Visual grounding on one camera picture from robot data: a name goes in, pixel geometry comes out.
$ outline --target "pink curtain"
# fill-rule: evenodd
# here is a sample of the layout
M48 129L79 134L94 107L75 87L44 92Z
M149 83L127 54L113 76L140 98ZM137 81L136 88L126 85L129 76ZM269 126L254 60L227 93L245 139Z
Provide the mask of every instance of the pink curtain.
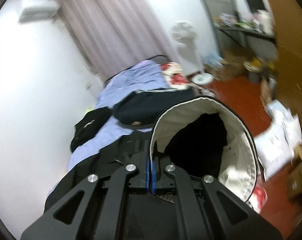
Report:
M91 71L107 80L155 55L176 54L146 0L59 0Z

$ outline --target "bed sheet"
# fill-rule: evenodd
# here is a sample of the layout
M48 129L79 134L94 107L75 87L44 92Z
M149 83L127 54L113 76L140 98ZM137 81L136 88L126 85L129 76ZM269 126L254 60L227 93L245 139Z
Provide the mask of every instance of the bed sheet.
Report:
M113 77L100 93L95 109L105 106L113 108L134 90L157 88L169 88L169 85L162 75L160 66L153 60L144 60ZM145 128L139 131L148 132L150 130L151 128ZM68 171L82 160L99 153L100 149L115 142L121 136L130 135L132 132L132 129L121 127L118 120L111 116L94 138L74 151L68 164Z

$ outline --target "red floor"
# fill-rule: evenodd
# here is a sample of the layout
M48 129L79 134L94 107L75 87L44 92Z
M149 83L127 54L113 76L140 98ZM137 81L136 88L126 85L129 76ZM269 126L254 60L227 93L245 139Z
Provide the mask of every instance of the red floor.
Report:
M271 122L260 100L260 84L252 84L245 77L230 81L214 81L208 88L218 92L217 98L233 109L246 123L253 136L266 130ZM267 182L259 183L265 188L268 201L261 215L273 224L286 239L294 230L302 206L289 201L286 195L286 179L290 164Z

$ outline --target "white fan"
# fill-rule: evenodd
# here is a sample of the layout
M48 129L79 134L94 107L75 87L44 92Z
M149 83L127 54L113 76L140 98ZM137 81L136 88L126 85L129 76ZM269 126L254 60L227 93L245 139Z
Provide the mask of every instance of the white fan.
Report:
M214 79L213 76L203 71L202 60L199 51L194 43L194 40L196 38L196 32L192 23L188 21L177 21L172 27L172 36L176 41L183 44L188 44L194 49L196 62L198 65L198 69L200 70L200 74L195 75L192 78L192 82L197 85L206 85L212 82Z

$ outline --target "silver screw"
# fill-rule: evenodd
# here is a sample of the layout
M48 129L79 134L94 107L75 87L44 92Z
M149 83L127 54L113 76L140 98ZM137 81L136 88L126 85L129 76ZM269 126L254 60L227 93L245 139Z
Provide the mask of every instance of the silver screw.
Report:
M89 182L96 182L98 180L98 176L95 174L91 174L88 176L88 181Z
M134 164L128 164L125 169L127 171L134 171L137 167Z
M211 175L205 175L203 178L204 182L206 183L212 183L214 178Z
M168 172L172 172L172 171L175 171L175 166L172 165L172 164L169 164L165 167L165 170L168 171Z

